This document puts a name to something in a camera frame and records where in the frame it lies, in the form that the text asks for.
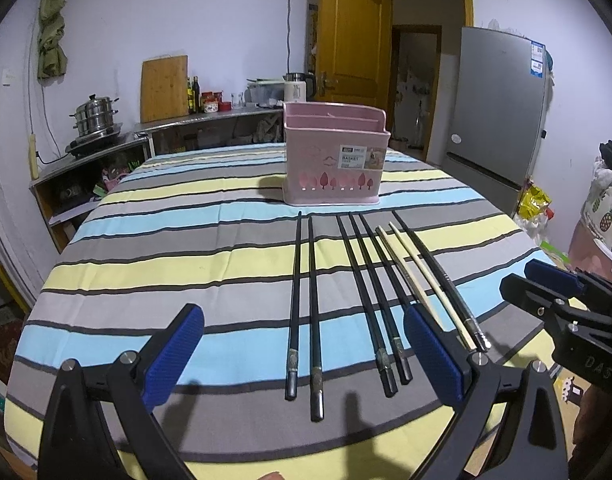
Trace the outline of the black chopstick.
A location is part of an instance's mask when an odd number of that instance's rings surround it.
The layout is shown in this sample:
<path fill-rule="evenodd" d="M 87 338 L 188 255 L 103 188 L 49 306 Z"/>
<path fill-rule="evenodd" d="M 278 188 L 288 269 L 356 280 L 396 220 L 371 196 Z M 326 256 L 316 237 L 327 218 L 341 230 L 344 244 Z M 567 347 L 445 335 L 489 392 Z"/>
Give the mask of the black chopstick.
<path fill-rule="evenodd" d="M 300 248 L 301 248 L 301 214 L 296 220 L 294 262 L 289 309 L 289 340 L 287 341 L 285 400 L 294 401 L 297 397 L 298 382 L 298 347 L 299 347 L 299 312 L 300 312 Z"/>
<path fill-rule="evenodd" d="M 399 373 L 400 382 L 402 385 L 408 385 L 409 382 L 412 382 L 413 376 L 410 370 L 410 365 L 405 356 L 405 350 L 403 350 L 403 344 L 399 336 L 399 331 L 396 326 L 393 313 L 391 313 L 391 306 L 388 304 L 383 286 L 379 280 L 379 275 L 377 275 L 376 268 L 372 258 L 370 257 L 369 249 L 363 240 L 359 226 L 352 214 L 349 216 L 349 221 L 353 227 L 353 232 L 356 234 L 358 245 L 360 247 L 365 265 L 367 266 L 373 290 L 375 292 L 376 300 L 382 312 L 385 330 L 389 343 L 391 344 L 391 350 L 393 350 L 393 356 Z"/>
<path fill-rule="evenodd" d="M 399 279 L 397 278 L 393 263 L 386 257 L 385 250 L 382 248 L 381 244 L 379 244 L 376 235 L 372 232 L 368 221 L 365 220 L 362 214 L 359 214 L 359 220 L 361 221 L 365 232 L 367 232 L 367 234 L 369 235 L 377 255 L 381 259 L 386 275 L 388 276 L 388 279 L 391 282 L 391 287 L 393 287 L 394 289 L 394 292 L 399 300 L 399 304 L 401 305 L 402 310 L 406 311 L 407 308 L 410 306 L 410 298 L 406 294 L 405 289 L 403 289 L 399 282 Z"/>
<path fill-rule="evenodd" d="M 310 324 L 310 418 L 313 422 L 324 419 L 323 370 L 321 358 L 320 312 L 315 263 L 315 231 L 313 218 L 308 219 L 309 249 L 309 324 Z"/>
<path fill-rule="evenodd" d="M 430 252 L 426 245 L 422 242 L 420 236 L 417 235 L 413 229 L 407 226 L 407 223 L 405 220 L 403 220 L 402 216 L 397 211 L 393 212 L 393 216 L 399 224 L 399 226 L 396 226 L 396 228 L 402 232 L 403 237 L 405 237 L 407 242 L 411 242 L 413 244 L 415 252 L 427 265 L 428 269 L 431 270 L 434 278 L 436 278 L 438 284 L 440 284 L 440 288 L 443 289 L 443 292 L 450 300 L 452 307 L 454 307 L 457 311 L 460 320 L 464 326 L 466 326 L 466 329 L 475 341 L 476 350 L 481 352 L 487 352 L 490 350 L 492 348 L 492 344 L 481 329 L 480 323 L 477 322 L 476 316 L 466 303 L 466 300 L 458 291 L 457 286 L 455 286 L 455 283 L 451 280 L 451 278 L 449 278 L 448 273 L 439 264 L 432 252 Z"/>
<path fill-rule="evenodd" d="M 360 271 L 355 253 L 353 252 L 353 247 L 351 247 L 342 217 L 337 214 L 335 219 L 339 232 L 341 232 L 342 235 L 351 272 L 353 272 L 353 279 L 355 280 L 365 320 L 367 321 L 368 331 L 375 356 L 376 368 L 379 371 L 379 379 L 381 379 L 385 396 L 387 398 L 392 398 L 398 392 L 398 387 L 395 375 L 391 369 L 391 361 L 389 360 L 389 355 L 386 351 L 384 338 L 381 330 L 379 329 L 379 323 L 376 319 L 368 289 L 367 286 L 365 286 L 362 273 Z"/>

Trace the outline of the wooden chopstick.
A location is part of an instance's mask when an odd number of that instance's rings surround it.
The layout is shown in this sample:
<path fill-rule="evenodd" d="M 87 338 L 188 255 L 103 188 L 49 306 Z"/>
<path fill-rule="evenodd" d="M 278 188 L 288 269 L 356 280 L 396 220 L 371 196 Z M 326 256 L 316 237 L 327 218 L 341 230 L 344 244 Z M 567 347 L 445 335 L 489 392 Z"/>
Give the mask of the wooden chopstick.
<path fill-rule="evenodd" d="M 441 319 L 438 316 L 436 309 L 431 304 L 431 301 L 428 300 L 428 296 L 425 294 L 425 291 L 422 288 L 421 283 L 417 280 L 415 275 L 411 272 L 411 270 L 409 269 L 409 266 L 407 266 L 405 259 L 401 258 L 398 255 L 398 252 L 396 252 L 396 249 L 389 241 L 386 232 L 380 226 L 378 226 L 376 228 L 376 233 L 377 235 L 379 235 L 379 239 L 381 240 L 384 247 L 387 249 L 387 252 L 391 256 L 391 258 L 395 261 L 400 274 L 402 275 L 403 279 L 407 283 L 414 297 L 417 298 L 417 301 L 419 301 L 423 307 L 425 307 L 425 310 L 432 316 L 432 318 L 434 318 L 434 321 L 439 325 L 439 327 L 443 328 L 443 323 L 441 322 Z"/>
<path fill-rule="evenodd" d="M 449 318 L 451 318 L 453 325 L 455 325 L 455 328 L 458 330 L 461 336 L 461 339 L 466 345 L 466 347 L 468 347 L 470 350 L 475 350 L 476 344 L 475 344 L 475 341 L 473 340 L 473 337 L 469 334 L 468 330 L 466 329 L 466 326 L 464 326 L 464 324 L 460 320 L 457 311 L 455 310 L 454 307 L 452 307 L 450 300 L 448 299 L 447 295 L 443 292 L 443 289 L 440 288 L 440 284 L 438 284 L 436 278 L 434 278 L 434 275 L 432 274 L 431 270 L 428 269 L 427 265 L 421 260 L 419 255 L 415 252 L 415 249 L 413 248 L 413 244 L 405 240 L 405 237 L 403 237 L 402 232 L 400 232 L 399 229 L 396 228 L 393 222 L 389 222 L 389 226 L 391 227 L 391 229 L 397 236 L 400 244 L 402 244 L 402 246 L 406 248 L 406 251 L 408 252 L 409 256 L 412 258 L 413 262 L 417 265 L 420 272 L 425 277 L 425 280 L 428 282 L 428 284 L 431 285 L 432 289 L 435 292 L 435 295 L 437 296 L 437 298 L 443 305 L 443 308 L 448 313 Z"/>

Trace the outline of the steel kitchen counter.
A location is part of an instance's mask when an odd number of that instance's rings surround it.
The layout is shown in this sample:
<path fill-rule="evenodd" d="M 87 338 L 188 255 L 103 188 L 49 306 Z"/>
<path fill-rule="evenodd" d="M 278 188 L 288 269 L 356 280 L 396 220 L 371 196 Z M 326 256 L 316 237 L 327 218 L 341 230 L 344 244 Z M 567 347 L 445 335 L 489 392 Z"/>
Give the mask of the steel kitchen counter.
<path fill-rule="evenodd" d="M 45 225 L 61 252 L 97 206 L 106 185 L 157 155 L 283 140 L 281 107 L 245 105 L 228 112 L 138 125 L 98 139 L 80 157 L 67 154 L 31 181 Z"/>

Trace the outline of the pineapple print fabric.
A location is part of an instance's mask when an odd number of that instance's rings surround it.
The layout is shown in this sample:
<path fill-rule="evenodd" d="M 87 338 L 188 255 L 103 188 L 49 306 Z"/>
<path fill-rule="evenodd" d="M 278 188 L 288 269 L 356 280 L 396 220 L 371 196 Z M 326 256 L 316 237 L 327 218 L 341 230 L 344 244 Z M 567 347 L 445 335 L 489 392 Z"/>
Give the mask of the pineapple print fabric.
<path fill-rule="evenodd" d="M 603 158 L 594 160 L 590 188 L 582 209 L 587 228 L 612 254 L 612 169 Z"/>

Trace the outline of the yellow snack bag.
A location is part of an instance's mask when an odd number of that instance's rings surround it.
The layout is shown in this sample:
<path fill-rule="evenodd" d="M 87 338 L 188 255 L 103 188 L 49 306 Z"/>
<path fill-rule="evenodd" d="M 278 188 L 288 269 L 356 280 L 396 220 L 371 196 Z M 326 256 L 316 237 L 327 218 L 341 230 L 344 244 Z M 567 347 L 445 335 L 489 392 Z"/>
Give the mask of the yellow snack bag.
<path fill-rule="evenodd" d="M 539 216 L 550 204 L 550 196 L 534 182 L 528 181 L 521 194 L 516 212 L 521 218 L 530 220 Z"/>

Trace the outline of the striped tablecloth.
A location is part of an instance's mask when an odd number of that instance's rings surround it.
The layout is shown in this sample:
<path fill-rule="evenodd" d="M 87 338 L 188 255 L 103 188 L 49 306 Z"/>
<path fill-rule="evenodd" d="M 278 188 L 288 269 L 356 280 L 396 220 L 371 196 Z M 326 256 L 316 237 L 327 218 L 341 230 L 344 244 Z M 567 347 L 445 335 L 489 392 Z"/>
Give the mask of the striped tablecloth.
<path fill-rule="evenodd" d="M 540 249 L 483 196 L 443 171 L 388 153 L 376 204 L 285 204 L 280 144 L 158 156 L 124 179 L 83 222 L 22 330 L 7 385 L 8 443 L 38 457 L 60 364 L 106 364 L 138 350 L 189 302 L 206 332 L 156 416 L 196 477 L 406 479 L 451 413 L 420 368 L 384 394 L 335 216 L 358 264 L 360 232 L 397 211 L 447 271 L 484 332 L 489 356 L 549 361 L 537 320 L 501 299 L 500 281 Z M 297 397 L 285 400 L 296 220 L 301 214 Z M 310 418 L 308 219 L 313 218 L 324 419 Z"/>

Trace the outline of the grey refrigerator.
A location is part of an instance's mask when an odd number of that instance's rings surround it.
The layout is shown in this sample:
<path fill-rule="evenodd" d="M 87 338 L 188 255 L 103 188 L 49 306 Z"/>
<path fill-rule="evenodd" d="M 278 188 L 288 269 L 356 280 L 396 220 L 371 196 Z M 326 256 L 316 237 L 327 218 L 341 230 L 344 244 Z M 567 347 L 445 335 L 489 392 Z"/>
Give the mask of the grey refrigerator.
<path fill-rule="evenodd" d="M 546 135 L 552 58 L 539 41 L 490 28 L 462 27 L 459 47 L 426 160 L 511 216 Z"/>

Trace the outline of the pink plastic utensil basket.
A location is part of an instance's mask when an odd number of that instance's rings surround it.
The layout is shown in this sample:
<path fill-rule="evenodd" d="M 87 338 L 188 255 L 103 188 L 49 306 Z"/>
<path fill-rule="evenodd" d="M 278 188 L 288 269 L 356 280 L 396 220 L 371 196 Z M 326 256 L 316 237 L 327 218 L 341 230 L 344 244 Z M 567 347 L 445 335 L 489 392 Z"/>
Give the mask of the pink plastic utensil basket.
<path fill-rule="evenodd" d="M 288 102 L 283 108 L 285 203 L 372 205 L 379 201 L 391 135 L 379 108 Z"/>

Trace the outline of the steel steamer pot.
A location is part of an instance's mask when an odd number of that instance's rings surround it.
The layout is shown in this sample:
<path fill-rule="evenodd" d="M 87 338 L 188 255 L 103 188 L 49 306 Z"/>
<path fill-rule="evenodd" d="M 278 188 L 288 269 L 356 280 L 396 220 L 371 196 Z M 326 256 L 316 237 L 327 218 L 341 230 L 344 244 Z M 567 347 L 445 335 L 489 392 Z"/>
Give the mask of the steel steamer pot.
<path fill-rule="evenodd" d="M 109 96 L 97 96 L 90 94 L 88 101 L 79 105 L 71 117 L 74 118 L 78 136 L 87 136 L 114 125 L 114 116 L 117 113 L 115 103 L 118 98 L 111 99 Z"/>

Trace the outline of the white electric kettle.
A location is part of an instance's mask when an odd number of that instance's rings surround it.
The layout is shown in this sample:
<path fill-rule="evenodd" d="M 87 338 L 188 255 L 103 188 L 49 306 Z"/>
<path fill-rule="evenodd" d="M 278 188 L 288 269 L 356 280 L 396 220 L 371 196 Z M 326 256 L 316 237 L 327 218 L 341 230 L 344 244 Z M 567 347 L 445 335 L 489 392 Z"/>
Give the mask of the white electric kettle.
<path fill-rule="evenodd" d="M 283 76 L 284 96 L 283 101 L 289 102 L 308 102 L 315 98 L 317 85 L 315 84 L 315 74 L 290 72 Z"/>

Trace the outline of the red jar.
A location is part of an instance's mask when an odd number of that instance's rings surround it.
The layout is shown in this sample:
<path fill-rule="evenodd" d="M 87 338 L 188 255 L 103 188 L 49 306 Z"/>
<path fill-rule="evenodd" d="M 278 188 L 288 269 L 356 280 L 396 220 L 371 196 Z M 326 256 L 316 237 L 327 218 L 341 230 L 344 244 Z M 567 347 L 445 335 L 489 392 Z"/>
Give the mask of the red jar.
<path fill-rule="evenodd" d="M 219 110 L 219 96 L 215 92 L 203 92 L 199 100 L 201 111 L 205 114 L 217 113 Z"/>

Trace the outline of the dark oil bottles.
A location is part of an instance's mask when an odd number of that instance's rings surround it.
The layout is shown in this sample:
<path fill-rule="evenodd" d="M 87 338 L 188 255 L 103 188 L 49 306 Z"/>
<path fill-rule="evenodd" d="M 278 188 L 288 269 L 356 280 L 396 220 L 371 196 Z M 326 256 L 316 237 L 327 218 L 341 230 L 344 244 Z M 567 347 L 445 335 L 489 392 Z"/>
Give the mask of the dark oil bottles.
<path fill-rule="evenodd" d="M 199 77 L 187 79 L 187 109 L 191 115 L 199 114 Z"/>

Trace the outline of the wooden cutting board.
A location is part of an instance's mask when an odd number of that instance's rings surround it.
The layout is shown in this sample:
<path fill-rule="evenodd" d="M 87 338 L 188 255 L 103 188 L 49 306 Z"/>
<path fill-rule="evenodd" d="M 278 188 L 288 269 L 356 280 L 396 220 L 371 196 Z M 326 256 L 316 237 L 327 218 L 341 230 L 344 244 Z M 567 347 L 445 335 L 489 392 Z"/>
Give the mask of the wooden cutting board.
<path fill-rule="evenodd" d="M 187 56 L 166 56 L 142 63 L 141 122 L 187 114 Z"/>

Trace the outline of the yellow wooden door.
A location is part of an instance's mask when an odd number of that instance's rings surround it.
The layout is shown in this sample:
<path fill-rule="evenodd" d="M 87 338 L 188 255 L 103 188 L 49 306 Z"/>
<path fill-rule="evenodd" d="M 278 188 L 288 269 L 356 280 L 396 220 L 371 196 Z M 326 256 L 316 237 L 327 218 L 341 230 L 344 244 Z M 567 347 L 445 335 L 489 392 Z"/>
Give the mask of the yellow wooden door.
<path fill-rule="evenodd" d="M 383 108 L 383 0 L 319 0 L 315 98 Z"/>

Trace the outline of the green hanging cloth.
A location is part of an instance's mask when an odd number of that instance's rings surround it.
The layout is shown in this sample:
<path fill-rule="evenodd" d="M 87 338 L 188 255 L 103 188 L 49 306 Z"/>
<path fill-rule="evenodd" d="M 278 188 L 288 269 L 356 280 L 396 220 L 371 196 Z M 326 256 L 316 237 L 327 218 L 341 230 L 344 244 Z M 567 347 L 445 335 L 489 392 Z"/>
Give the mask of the green hanging cloth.
<path fill-rule="evenodd" d="M 60 45 L 65 35 L 62 10 L 66 0 L 40 0 L 38 79 L 49 80 L 66 74 L 68 58 Z"/>

